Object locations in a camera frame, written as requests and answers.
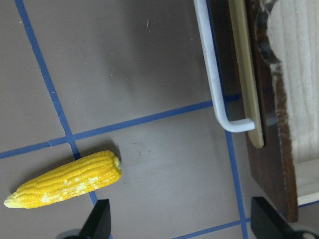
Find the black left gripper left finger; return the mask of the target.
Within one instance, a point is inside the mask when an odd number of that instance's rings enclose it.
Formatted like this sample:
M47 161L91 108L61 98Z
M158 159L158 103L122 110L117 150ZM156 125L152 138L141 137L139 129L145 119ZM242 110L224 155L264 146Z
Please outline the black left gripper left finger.
M110 202L98 200L80 231L79 239L108 239L110 237Z

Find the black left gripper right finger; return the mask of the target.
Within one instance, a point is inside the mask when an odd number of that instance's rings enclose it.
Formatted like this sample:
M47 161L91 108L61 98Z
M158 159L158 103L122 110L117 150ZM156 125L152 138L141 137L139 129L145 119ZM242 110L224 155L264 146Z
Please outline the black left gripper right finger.
M296 231L263 197L251 199L251 229L257 239L306 239L306 231Z

